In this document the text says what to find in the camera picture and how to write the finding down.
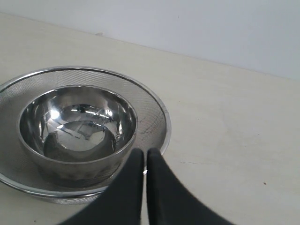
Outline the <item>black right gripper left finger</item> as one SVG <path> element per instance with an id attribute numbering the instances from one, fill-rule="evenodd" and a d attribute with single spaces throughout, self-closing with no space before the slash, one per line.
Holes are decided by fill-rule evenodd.
<path id="1" fill-rule="evenodd" d="M 143 200 L 144 154 L 133 149 L 120 173 L 92 203 L 62 225 L 139 225 Z"/>

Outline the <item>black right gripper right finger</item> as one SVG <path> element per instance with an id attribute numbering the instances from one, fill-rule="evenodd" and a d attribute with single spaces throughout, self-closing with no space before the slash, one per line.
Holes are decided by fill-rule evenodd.
<path id="1" fill-rule="evenodd" d="M 150 225 L 231 225 L 195 198 L 157 149 L 147 152 L 147 208 Z"/>

